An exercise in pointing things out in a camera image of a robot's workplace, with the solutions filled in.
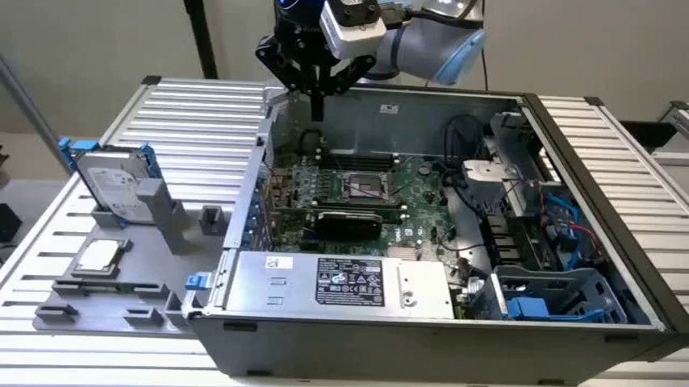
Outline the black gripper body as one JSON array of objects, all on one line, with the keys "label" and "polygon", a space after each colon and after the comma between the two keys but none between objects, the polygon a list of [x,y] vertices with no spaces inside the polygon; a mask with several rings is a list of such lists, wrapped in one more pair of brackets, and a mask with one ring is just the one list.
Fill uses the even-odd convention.
[{"label": "black gripper body", "polygon": [[327,1],[274,1],[274,35],[282,43],[303,41],[316,67],[334,57],[320,27],[322,12],[328,5]]}]

